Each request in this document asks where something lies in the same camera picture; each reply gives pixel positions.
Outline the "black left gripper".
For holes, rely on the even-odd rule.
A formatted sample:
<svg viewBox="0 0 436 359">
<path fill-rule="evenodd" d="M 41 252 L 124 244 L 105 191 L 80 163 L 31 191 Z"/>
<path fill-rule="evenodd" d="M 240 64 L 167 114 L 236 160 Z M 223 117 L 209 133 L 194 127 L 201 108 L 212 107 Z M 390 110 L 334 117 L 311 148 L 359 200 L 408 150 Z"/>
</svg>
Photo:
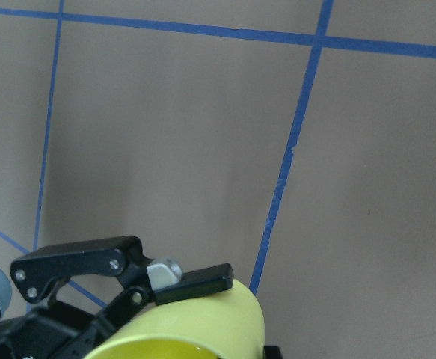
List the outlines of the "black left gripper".
<svg viewBox="0 0 436 359">
<path fill-rule="evenodd" d="M 152 260 L 136 236 L 50 245 L 14 260 L 12 280 L 31 304 L 24 316 L 0 322 L 0 358 L 84 358 L 150 303 L 169 304 L 232 288 L 229 263 L 183 272 L 171 258 Z M 114 277 L 122 292 L 97 315 L 57 301 L 73 277 Z"/>
</svg>

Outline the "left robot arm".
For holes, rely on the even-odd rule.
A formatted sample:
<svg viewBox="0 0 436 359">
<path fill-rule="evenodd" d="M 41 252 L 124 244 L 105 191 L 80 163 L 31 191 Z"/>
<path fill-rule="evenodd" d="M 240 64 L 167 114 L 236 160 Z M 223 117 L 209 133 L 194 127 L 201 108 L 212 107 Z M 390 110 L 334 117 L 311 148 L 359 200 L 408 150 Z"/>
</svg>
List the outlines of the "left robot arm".
<svg viewBox="0 0 436 359">
<path fill-rule="evenodd" d="M 97 313 L 59 301 L 74 277 L 113 277 Z M 0 358 L 280 358 L 262 309 L 224 263 L 185 272 L 121 236 L 50 245 L 0 269 Z"/>
</svg>

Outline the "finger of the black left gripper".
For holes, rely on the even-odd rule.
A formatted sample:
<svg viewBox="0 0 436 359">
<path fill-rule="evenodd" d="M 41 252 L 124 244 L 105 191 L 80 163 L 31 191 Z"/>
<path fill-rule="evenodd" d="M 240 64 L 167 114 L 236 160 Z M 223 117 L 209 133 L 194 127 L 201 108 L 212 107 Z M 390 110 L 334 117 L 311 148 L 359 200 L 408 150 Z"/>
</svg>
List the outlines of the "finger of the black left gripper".
<svg viewBox="0 0 436 359">
<path fill-rule="evenodd" d="M 279 346 L 264 346 L 263 347 L 264 359 L 282 359 L 282 353 Z"/>
</svg>

